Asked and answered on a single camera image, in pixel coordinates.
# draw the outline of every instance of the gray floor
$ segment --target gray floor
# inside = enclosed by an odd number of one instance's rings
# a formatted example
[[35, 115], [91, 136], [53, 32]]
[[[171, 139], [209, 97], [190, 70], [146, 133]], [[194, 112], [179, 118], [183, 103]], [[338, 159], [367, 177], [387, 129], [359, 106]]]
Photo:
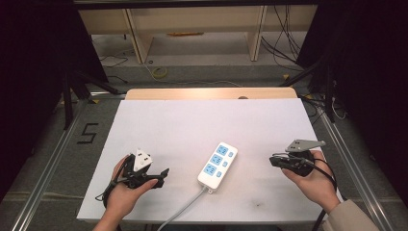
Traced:
[[[266, 38], [269, 39], [275, 37], [276, 35], [266, 35]], [[298, 37], [299, 43], [301, 43], [303, 35], [299, 34]], [[126, 63], [116, 67], [105, 67], [108, 76], [117, 76], [128, 82], [126, 84], [116, 77], [110, 77], [111, 85], [120, 90], [236, 87], [237, 85], [275, 87], [282, 83], [284, 74], [291, 76], [296, 74], [294, 70], [276, 65], [265, 49], [261, 49], [258, 62], [251, 62], [247, 55], [244, 37], [240, 34], [208, 34], [191, 38], [168, 38], [161, 35], [153, 41], [148, 57], [148, 61], [153, 63], [148, 64], [148, 68], [153, 69], [157, 66], [167, 68], [167, 76], [161, 79], [161, 81], [166, 82], [157, 82], [150, 76], [146, 66], [136, 63], [136, 57], [132, 51], [129, 51], [129, 48], [132, 47], [131, 44], [129, 45], [129, 41], [122, 38], [123, 36], [95, 37], [95, 48], [101, 57], [116, 55], [117, 57], [128, 58]], [[183, 48], [182, 44], [187, 44], [189, 48]], [[281, 48], [289, 54], [289, 50], [285, 47], [287, 48], [285, 44], [281, 45]], [[117, 62], [120, 62], [120, 59], [112, 58], [109, 61], [102, 61], [102, 64], [110, 66]], [[298, 93], [305, 93], [307, 91], [306, 85], [307, 80], [296, 84], [294, 88]], [[89, 86], [89, 88], [91, 91], [102, 91], [95, 86]], [[90, 102], [85, 108], [28, 230], [90, 230], [93, 227], [93, 224], [77, 220], [76, 214], [81, 206], [82, 198], [88, 188], [121, 99], [105, 94], [94, 96], [92, 99], [97, 103]], [[309, 115], [315, 112], [315, 109], [309, 104], [305, 104], [305, 109]], [[342, 194], [354, 200], [367, 213], [368, 210], [362, 197], [346, 172], [344, 163], [325, 129], [321, 117], [317, 114], [311, 116], [310, 120], [318, 138], [327, 142], [323, 151], [337, 174]], [[89, 137], [81, 136], [87, 123], [98, 124], [88, 129], [89, 132], [96, 133], [95, 139], [93, 143], [79, 144], [78, 141], [89, 140]], [[372, 190], [392, 221], [395, 230], [406, 230], [408, 227], [407, 208], [376, 162], [370, 159], [370, 153], [352, 120], [348, 117], [344, 120], [336, 119], [336, 124], [357, 160], [359, 168], [364, 172]], [[59, 104], [39, 138], [34, 156], [27, 160], [8, 195], [0, 205], [0, 230], [12, 229], [15, 218], [57, 146], [59, 138], [63, 134], [63, 128], [64, 105]], [[279, 224], [279, 227], [285, 231], [303, 231], [311, 230], [312, 224]], [[145, 230], [146, 227], [143, 224], [124, 223], [122, 228], [124, 230]]]

